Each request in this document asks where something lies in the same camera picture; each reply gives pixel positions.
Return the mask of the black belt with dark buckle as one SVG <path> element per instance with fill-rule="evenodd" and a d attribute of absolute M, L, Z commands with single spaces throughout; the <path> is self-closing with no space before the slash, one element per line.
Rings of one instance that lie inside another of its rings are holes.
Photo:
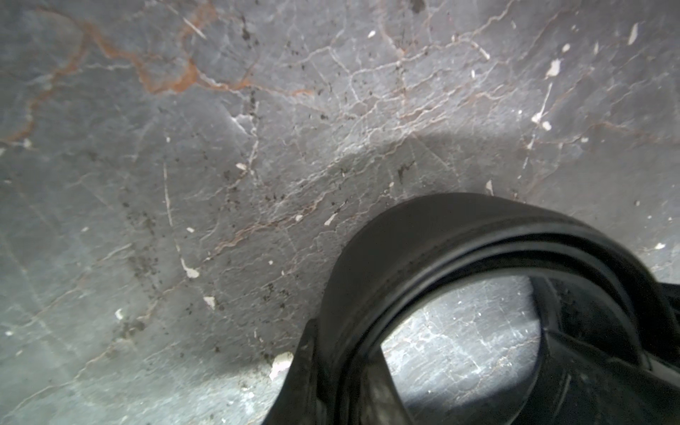
<path fill-rule="evenodd" d="M 333 424 L 361 424 L 361 375 L 368 358 L 409 315 L 466 283 L 493 278 L 588 281 L 632 319 L 656 375 L 679 387 L 679 291 L 659 283 L 632 253 L 558 212 L 503 198 L 444 193 L 409 200 L 377 216 L 342 251 L 318 318 L 319 395 Z M 539 318 L 538 352 L 541 342 Z M 442 423 L 516 424 L 538 355 L 478 402 L 425 407 Z"/>

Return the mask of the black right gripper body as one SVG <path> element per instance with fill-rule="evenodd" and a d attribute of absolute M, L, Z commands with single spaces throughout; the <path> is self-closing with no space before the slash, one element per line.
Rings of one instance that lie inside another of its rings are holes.
<path fill-rule="evenodd" d="M 516 424 L 677 424 L 679 387 L 656 375 L 632 319 L 588 281 L 534 281 L 538 364 Z"/>

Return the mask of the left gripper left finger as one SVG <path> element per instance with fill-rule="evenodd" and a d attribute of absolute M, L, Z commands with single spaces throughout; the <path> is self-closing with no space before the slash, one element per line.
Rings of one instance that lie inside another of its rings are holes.
<path fill-rule="evenodd" d="M 283 387 L 263 424 L 326 423 L 326 407 L 319 396 L 321 363 L 318 334 L 318 321 L 312 319 L 306 324 Z"/>

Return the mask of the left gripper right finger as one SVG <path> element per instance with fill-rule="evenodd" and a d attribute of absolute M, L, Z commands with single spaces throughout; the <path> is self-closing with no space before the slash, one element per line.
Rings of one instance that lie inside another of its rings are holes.
<path fill-rule="evenodd" d="M 361 424 L 413 424 L 382 350 L 369 358 L 361 375 Z"/>

